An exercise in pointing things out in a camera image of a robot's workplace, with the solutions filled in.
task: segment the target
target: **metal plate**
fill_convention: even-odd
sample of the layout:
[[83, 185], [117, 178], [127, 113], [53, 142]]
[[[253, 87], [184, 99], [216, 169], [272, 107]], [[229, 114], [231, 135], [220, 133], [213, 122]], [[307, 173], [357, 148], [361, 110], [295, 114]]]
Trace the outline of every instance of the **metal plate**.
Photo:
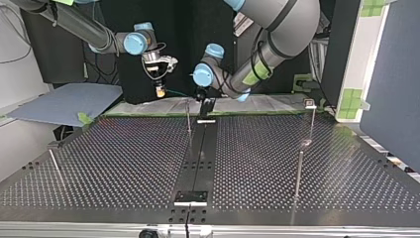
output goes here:
[[214, 176], [196, 182], [210, 184], [205, 223], [420, 227], [420, 184], [327, 116], [316, 117], [295, 200], [310, 118], [219, 118]]
[[168, 223], [189, 146], [185, 118], [100, 120], [0, 187], [0, 219]]

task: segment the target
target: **metal rod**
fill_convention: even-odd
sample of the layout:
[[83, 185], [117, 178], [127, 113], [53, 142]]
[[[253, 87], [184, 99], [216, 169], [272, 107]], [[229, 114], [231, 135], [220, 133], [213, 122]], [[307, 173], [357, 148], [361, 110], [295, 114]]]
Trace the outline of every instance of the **metal rod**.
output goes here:
[[55, 155], [53, 154], [53, 150], [49, 149], [49, 152], [50, 152], [50, 155], [52, 156], [53, 165], [59, 171], [59, 166], [58, 166], [58, 163], [56, 162], [56, 158], [55, 158]]
[[297, 163], [297, 178], [296, 178], [296, 192], [294, 193], [294, 199], [299, 199], [300, 181], [302, 177], [302, 166], [303, 166], [303, 151], [299, 152], [299, 160]]
[[316, 115], [316, 108], [313, 109], [312, 113], [312, 121], [311, 121], [311, 133], [309, 135], [309, 140], [312, 142], [312, 135], [314, 131], [314, 125], [315, 125], [315, 115]]
[[192, 129], [191, 129], [191, 117], [189, 112], [189, 99], [187, 98], [185, 103], [185, 112], [186, 112], [186, 120], [187, 120], [187, 131], [188, 131], [188, 137], [190, 146], [192, 146]]

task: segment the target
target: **green tape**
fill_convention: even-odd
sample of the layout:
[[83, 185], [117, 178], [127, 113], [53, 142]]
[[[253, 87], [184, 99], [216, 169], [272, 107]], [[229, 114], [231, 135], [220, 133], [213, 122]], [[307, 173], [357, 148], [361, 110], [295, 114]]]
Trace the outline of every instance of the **green tape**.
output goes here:
[[65, 4], [65, 5], [68, 5], [68, 6], [71, 6], [74, 3], [74, 0], [53, 0], [53, 1]]
[[93, 119], [90, 118], [86, 113], [79, 112], [77, 113], [78, 119], [83, 125], [89, 125], [93, 122]]
[[362, 17], [377, 17], [382, 15], [382, 9], [385, 6], [385, 0], [364, 0], [362, 8]]
[[356, 119], [359, 109], [362, 107], [361, 89], [344, 89], [343, 98], [340, 104], [340, 119]]
[[[262, 62], [257, 63], [256, 65], [256, 73], [261, 79], [268, 79], [269, 71], [268, 69], [263, 65]], [[248, 74], [248, 76], [242, 81], [243, 84], [246, 84], [248, 86], [254, 86], [256, 85], [260, 80], [257, 78], [257, 76], [254, 74], [254, 72], [251, 70], [251, 72]]]

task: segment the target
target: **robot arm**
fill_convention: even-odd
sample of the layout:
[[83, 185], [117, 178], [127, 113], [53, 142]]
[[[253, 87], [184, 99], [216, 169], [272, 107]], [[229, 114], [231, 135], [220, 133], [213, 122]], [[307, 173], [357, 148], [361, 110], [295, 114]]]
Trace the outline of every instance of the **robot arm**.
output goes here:
[[276, 67], [296, 57], [309, 45], [318, 27], [320, 5], [318, 0], [224, 1], [266, 29], [267, 41], [255, 42], [258, 49], [233, 75], [220, 68], [223, 48], [210, 44], [193, 78], [199, 86], [212, 86], [244, 101], [254, 85], [270, 78]]
[[128, 53], [142, 56], [142, 65], [157, 89], [157, 96], [164, 97], [164, 77], [173, 71], [178, 61], [161, 57], [164, 44], [158, 44], [151, 23], [137, 24], [134, 32], [114, 34], [100, 23], [86, 17], [75, 6], [50, 0], [11, 0], [23, 10], [41, 14], [89, 44], [97, 54]]

